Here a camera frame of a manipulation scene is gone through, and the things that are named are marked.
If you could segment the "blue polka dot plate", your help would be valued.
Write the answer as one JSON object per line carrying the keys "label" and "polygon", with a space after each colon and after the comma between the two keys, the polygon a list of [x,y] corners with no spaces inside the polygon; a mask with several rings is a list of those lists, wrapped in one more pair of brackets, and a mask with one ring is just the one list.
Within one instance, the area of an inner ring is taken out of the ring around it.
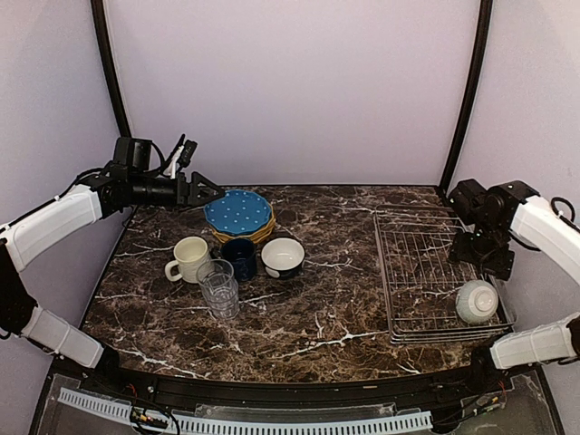
{"label": "blue polka dot plate", "polygon": [[244,236],[264,227],[272,217],[272,209],[267,200],[255,192],[230,189],[223,198],[207,204],[204,214],[216,231]]}

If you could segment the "pale green ribbed bowl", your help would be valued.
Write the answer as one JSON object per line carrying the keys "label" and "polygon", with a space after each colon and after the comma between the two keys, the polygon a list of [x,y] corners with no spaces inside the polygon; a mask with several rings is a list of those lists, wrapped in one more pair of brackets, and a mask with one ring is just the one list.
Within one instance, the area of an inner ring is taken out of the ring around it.
{"label": "pale green ribbed bowl", "polygon": [[484,324],[498,309],[496,288],[483,280],[472,280],[463,285],[456,297],[456,311],[467,324]]}

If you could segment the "cream white mug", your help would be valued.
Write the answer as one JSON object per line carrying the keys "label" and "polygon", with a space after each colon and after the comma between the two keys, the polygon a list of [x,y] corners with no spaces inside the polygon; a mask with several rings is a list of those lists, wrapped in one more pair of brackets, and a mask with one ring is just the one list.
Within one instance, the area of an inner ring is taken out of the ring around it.
{"label": "cream white mug", "polygon": [[166,278],[190,284],[198,282],[198,270],[211,259],[208,243],[201,237],[181,239],[173,248],[173,256],[164,268]]}

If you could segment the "yellow polka dot plate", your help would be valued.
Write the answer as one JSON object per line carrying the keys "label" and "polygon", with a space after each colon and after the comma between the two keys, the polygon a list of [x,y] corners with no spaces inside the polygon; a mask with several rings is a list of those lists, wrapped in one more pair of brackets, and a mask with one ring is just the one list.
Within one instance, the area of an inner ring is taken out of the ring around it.
{"label": "yellow polka dot plate", "polygon": [[272,232],[273,232],[272,229],[268,229],[268,230],[264,230],[264,231],[257,231],[257,232],[254,232],[254,233],[248,234],[248,235],[232,236],[232,235],[229,235],[226,233],[222,233],[222,232],[213,230],[212,235],[221,244],[226,244],[228,241],[235,240],[235,239],[248,239],[252,243],[257,245],[257,244],[260,244],[260,243],[266,241],[271,236]]}
{"label": "yellow polka dot plate", "polygon": [[276,226],[276,214],[273,211],[271,204],[268,204],[268,207],[269,207],[269,211],[270,211],[270,218],[269,218],[268,222],[264,226],[262,226],[261,228],[259,228],[257,231],[264,231],[264,230],[268,230],[268,229],[272,229],[274,231],[274,229],[275,229],[275,226]]}

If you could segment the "dark blue mug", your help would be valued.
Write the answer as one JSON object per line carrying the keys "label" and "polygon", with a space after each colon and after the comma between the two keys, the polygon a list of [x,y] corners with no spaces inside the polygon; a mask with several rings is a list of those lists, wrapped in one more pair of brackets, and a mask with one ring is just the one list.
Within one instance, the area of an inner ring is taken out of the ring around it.
{"label": "dark blue mug", "polygon": [[220,254],[233,266],[237,281],[250,281],[256,276],[256,245],[251,240],[246,238],[230,240],[221,247]]}

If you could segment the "clear glass cup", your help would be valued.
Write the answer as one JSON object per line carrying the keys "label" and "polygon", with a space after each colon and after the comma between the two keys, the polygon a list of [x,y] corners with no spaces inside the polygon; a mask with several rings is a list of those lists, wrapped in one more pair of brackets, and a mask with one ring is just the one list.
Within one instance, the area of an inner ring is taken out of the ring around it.
{"label": "clear glass cup", "polygon": [[220,319],[233,319],[239,313],[238,284],[201,288],[211,313]]}
{"label": "clear glass cup", "polygon": [[211,259],[198,270],[198,284],[203,286],[219,287],[221,285],[233,285],[235,279],[234,268],[226,260]]}

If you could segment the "teal and white mug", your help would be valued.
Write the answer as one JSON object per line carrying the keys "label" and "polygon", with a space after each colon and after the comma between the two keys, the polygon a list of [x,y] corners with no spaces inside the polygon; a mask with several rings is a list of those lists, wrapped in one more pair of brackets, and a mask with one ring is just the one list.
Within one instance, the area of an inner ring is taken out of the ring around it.
{"label": "teal and white mug", "polygon": [[293,238],[278,237],[264,245],[261,260],[269,276],[290,279],[302,270],[305,249]]}

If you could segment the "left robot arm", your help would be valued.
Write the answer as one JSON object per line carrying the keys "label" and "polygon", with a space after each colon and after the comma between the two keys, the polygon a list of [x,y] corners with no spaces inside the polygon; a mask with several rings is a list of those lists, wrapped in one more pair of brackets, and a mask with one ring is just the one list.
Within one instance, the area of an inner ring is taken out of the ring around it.
{"label": "left robot arm", "polygon": [[198,208],[225,196],[201,174],[172,179],[116,169],[84,173],[63,195],[1,228],[1,330],[39,344],[55,355],[93,369],[92,379],[109,395],[128,387],[127,373],[111,360],[115,352],[54,314],[28,293],[23,271],[39,256],[79,230],[130,206]]}

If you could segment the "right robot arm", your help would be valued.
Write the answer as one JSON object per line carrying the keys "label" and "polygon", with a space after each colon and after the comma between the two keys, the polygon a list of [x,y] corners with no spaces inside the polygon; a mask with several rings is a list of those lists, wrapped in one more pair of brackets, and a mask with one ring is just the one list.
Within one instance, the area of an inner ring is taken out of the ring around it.
{"label": "right robot arm", "polygon": [[[515,252],[512,241],[549,258],[575,282],[579,281],[579,226],[570,201],[548,200],[521,180],[490,188],[464,179],[448,202],[470,232],[458,233],[449,252],[451,262],[470,263],[485,275],[507,281]],[[561,365],[579,360],[579,313],[522,332],[508,333],[490,345],[488,358],[478,359],[462,374],[462,384],[481,393],[498,370],[534,363]]]}

